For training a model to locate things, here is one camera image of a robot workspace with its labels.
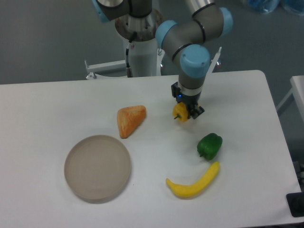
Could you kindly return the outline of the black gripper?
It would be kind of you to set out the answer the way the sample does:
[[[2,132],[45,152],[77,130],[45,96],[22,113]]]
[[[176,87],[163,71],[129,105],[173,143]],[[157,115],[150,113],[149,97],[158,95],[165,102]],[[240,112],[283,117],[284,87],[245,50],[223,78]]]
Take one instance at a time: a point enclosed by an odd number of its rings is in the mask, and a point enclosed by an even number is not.
[[[198,105],[200,88],[187,89],[179,82],[175,82],[171,85],[171,93],[178,104],[184,103],[186,105],[186,109],[189,113],[189,119],[196,119],[205,112],[204,108]]]

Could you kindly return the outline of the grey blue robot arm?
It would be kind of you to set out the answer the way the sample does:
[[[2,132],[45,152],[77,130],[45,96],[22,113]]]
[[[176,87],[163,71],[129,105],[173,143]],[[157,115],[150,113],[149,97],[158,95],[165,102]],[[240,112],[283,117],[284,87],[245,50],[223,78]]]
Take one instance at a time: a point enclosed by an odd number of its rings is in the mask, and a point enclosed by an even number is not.
[[[128,77],[132,71],[145,67],[136,64],[131,47],[155,40],[179,70],[179,79],[171,86],[176,99],[173,109],[175,119],[185,122],[196,119],[204,112],[198,100],[211,59],[204,43],[229,33],[233,27],[230,11],[220,8],[213,0],[188,0],[191,20],[178,24],[163,20],[152,7],[150,0],[94,0],[92,5],[102,22],[115,21],[118,34],[126,39],[125,68]]]

